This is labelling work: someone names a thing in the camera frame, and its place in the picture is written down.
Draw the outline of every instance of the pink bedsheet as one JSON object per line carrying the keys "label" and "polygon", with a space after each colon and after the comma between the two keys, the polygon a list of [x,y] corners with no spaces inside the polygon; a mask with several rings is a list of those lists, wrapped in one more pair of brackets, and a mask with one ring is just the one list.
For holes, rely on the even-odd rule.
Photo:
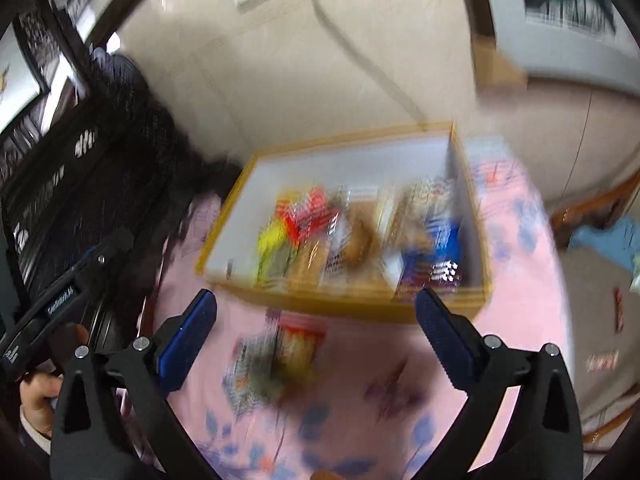
{"label": "pink bedsheet", "polygon": [[[540,196],[508,153],[473,153],[495,285],[474,324],[481,334],[495,333],[516,348],[538,350],[553,341],[570,367],[564,284]],[[206,286],[193,267],[218,210],[216,198],[195,207],[186,240],[175,248],[162,283],[156,328]],[[236,340],[264,330],[266,310],[222,290],[215,294],[218,320],[182,390],[169,402],[223,479],[305,479],[319,468],[348,479],[409,478],[465,402],[418,326],[327,319],[313,386],[280,408],[236,418],[222,377]],[[365,398],[372,385],[376,393]],[[516,394],[514,388],[508,392],[474,466],[493,457]]]}

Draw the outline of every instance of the screw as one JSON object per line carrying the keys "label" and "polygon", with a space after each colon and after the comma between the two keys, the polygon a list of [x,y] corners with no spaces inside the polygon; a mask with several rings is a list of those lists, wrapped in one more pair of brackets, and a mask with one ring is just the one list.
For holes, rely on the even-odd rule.
{"label": "screw", "polygon": [[547,343],[545,345],[545,352],[548,353],[551,357],[555,357],[560,353],[560,349],[553,343]]}
{"label": "screw", "polygon": [[74,352],[74,355],[78,359],[82,359],[83,357],[87,357],[89,355],[89,347],[86,346],[86,345],[80,345],[78,348],[76,348],[76,351]]}
{"label": "screw", "polygon": [[484,344],[495,350],[502,345],[502,340],[497,335],[484,336]]}
{"label": "screw", "polygon": [[150,344],[148,337],[139,337],[133,342],[133,348],[135,348],[138,352],[142,352],[145,348],[147,348]]}

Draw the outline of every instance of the blue cloth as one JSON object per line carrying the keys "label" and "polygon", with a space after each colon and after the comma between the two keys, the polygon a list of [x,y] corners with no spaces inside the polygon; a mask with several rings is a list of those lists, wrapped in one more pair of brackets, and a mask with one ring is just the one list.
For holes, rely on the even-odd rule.
{"label": "blue cloth", "polygon": [[640,227],[628,216],[607,230],[583,226],[569,240],[569,249],[581,246],[589,246],[610,262],[633,272],[634,254],[640,252]]}

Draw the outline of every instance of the electrical cable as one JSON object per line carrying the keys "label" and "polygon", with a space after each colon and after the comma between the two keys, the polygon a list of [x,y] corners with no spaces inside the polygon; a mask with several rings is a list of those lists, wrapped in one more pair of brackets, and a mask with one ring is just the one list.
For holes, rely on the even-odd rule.
{"label": "electrical cable", "polygon": [[409,116],[418,124],[422,125],[427,121],[425,114],[415,101],[402,90],[383,70],[368,57],[361,54],[358,49],[351,44],[351,41],[344,35],[340,28],[329,18],[319,0],[311,0],[314,14],[318,22],[325,31],[334,38],[334,41],[345,51],[348,57],[359,66],[370,78],[377,83],[386,94],[398,103]]}

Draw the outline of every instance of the framed picture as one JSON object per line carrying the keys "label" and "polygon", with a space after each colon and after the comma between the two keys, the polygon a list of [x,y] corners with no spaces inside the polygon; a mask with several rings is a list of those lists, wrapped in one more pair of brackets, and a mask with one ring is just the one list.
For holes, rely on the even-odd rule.
{"label": "framed picture", "polygon": [[17,125],[24,113],[48,92],[49,86],[16,18],[0,40],[0,132]]}
{"label": "framed picture", "polygon": [[529,75],[640,95],[640,48],[611,0],[489,0],[497,47]]}

